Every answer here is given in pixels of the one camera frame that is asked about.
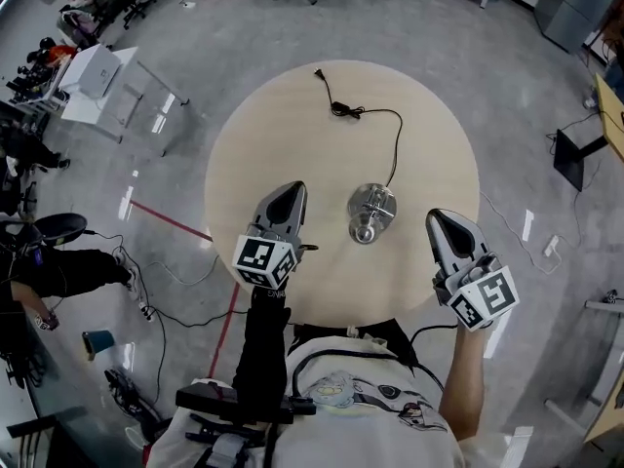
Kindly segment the white printer box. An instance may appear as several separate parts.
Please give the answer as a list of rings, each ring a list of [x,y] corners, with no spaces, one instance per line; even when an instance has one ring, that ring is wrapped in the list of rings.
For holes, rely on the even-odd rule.
[[[102,98],[120,66],[121,60],[105,46],[92,46],[72,59],[58,87],[70,95]]]

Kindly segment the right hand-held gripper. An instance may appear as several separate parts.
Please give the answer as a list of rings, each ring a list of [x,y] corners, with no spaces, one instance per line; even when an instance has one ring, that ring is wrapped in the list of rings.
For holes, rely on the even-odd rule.
[[[442,269],[433,280],[434,291],[469,332],[486,328],[519,304],[509,267],[495,253],[487,253],[486,238],[475,222],[451,210],[433,209],[425,227]],[[459,270],[458,262],[470,261]]]

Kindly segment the red floor tape line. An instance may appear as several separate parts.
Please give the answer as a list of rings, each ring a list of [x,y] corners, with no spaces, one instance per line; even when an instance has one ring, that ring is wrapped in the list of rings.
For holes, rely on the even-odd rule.
[[[143,205],[142,203],[140,203],[136,199],[131,198],[129,200],[129,207],[130,208],[136,208],[136,209],[141,210],[141,211],[143,211],[143,212],[145,212],[145,213],[147,213],[149,215],[152,215],[155,218],[157,218],[159,220],[162,220],[162,221],[168,223],[169,225],[171,225],[173,227],[176,227],[176,228],[178,228],[178,229],[180,229],[180,230],[182,230],[182,231],[184,231],[186,233],[194,235],[194,236],[200,238],[203,241],[212,242],[214,240],[213,237],[211,236],[211,234],[207,230],[200,231],[200,230],[198,230],[196,228],[190,227],[190,226],[188,226],[188,225],[186,225],[186,224],[184,224],[184,223],[182,223],[182,222],[180,222],[178,220],[175,220],[175,219],[173,219],[173,218],[171,218],[171,217],[169,217],[169,216],[167,216],[165,214],[159,213],[159,212],[157,212],[157,211],[155,211],[155,210],[153,210],[153,209]],[[223,324],[222,324],[222,327],[221,327],[221,331],[220,331],[220,334],[219,334],[219,339],[217,341],[216,348],[214,350],[214,355],[213,355],[213,358],[211,360],[211,365],[210,365],[210,368],[209,368],[208,378],[213,378],[215,376],[215,370],[216,370],[216,366],[217,366],[218,361],[219,361],[220,353],[221,353],[221,350],[222,350],[222,348],[224,346],[225,339],[227,337],[227,334],[228,334],[228,331],[229,331],[229,328],[230,328],[230,325],[231,325],[232,316],[235,313],[235,308],[236,308],[236,303],[238,301],[239,292],[240,292],[240,285],[238,283],[236,283],[234,285],[234,289],[233,289],[233,292],[232,292],[231,297],[230,297],[230,301],[229,301],[229,304],[228,304],[228,311],[225,314],[223,314],[222,316],[216,317],[217,320],[222,319],[223,320]]]

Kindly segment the silver metal desk lamp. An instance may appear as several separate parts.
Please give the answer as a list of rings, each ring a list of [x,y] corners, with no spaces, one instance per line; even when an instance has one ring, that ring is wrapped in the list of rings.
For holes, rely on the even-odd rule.
[[[367,183],[358,187],[347,203],[348,230],[360,245],[374,243],[397,214],[397,201],[388,187]]]

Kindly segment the light wooden table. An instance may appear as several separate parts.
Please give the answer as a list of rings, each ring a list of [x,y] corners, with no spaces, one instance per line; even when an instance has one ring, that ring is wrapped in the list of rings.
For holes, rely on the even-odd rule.
[[[624,425],[624,375],[609,393],[583,443],[593,442],[602,434],[621,425]]]

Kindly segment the person's black trousers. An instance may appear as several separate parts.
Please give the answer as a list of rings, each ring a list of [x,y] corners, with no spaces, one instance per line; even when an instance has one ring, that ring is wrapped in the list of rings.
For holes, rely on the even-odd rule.
[[[302,344],[316,338],[330,336],[364,338],[366,335],[373,339],[384,340],[386,348],[398,357],[402,365],[414,368],[418,364],[410,339],[401,329],[396,319],[369,326],[349,328],[326,328],[307,324],[294,325],[293,342],[288,354],[291,354]]]

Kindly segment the person's white printed shirt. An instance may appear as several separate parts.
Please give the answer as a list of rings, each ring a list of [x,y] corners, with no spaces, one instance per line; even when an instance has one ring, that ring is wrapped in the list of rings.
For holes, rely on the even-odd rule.
[[[483,468],[477,434],[458,442],[415,380],[384,345],[312,339],[286,352],[286,394],[317,412],[281,426],[272,451],[250,448],[245,468]]]

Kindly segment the white metal-legged table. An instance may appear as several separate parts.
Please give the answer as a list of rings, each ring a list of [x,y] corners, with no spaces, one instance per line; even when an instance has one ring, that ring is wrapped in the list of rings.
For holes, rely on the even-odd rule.
[[[139,58],[138,47],[112,53],[121,60],[121,66],[104,96],[91,99],[78,93],[70,95],[60,114],[61,120],[86,125],[119,143],[139,104],[148,96],[150,87],[166,91],[172,101],[181,106],[189,102],[188,95]]]

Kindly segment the white cluttered desk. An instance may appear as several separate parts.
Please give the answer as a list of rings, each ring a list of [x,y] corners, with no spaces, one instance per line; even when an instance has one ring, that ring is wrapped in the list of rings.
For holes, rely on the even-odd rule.
[[[70,58],[64,58],[52,66],[20,66],[18,75],[13,80],[6,81],[6,87],[13,93],[9,103],[48,112],[63,110],[70,95],[59,84],[70,62]]]

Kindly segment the black chest-mounted device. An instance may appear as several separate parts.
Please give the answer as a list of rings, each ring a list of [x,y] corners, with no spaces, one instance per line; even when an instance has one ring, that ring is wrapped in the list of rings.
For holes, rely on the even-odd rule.
[[[231,388],[216,381],[196,382],[178,389],[175,404],[240,424],[293,424],[300,416],[317,412],[311,398],[286,394],[285,382],[245,384]]]

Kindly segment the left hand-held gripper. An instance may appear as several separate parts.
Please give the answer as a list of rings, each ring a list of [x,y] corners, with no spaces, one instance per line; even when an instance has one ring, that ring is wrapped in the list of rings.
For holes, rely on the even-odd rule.
[[[232,266],[256,287],[278,290],[300,263],[299,230],[304,223],[308,192],[297,180],[278,187],[257,205],[253,222],[238,237]]]

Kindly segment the person's left forearm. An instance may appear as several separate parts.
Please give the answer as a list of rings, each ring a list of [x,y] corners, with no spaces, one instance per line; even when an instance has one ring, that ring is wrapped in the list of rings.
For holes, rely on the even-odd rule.
[[[255,287],[245,323],[245,341],[232,387],[247,410],[277,410],[287,384],[284,331],[291,316],[286,283],[278,290]]]

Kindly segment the grey refrigerator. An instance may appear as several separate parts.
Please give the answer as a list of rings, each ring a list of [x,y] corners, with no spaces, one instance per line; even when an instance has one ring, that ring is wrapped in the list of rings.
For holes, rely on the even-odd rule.
[[[569,54],[577,53],[616,0],[538,0],[533,9],[542,35]]]

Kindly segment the person's right forearm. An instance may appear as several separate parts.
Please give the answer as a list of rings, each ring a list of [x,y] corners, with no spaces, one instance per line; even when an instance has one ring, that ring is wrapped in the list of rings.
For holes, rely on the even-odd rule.
[[[487,333],[459,326],[439,414],[460,442],[479,429],[485,398],[484,350]]]

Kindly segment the black office chair base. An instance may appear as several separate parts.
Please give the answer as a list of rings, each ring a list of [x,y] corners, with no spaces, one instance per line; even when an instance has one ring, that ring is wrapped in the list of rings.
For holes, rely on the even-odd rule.
[[[112,399],[118,408],[138,422],[158,422],[161,420],[157,410],[144,399],[132,380],[116,369],[104,372]]]

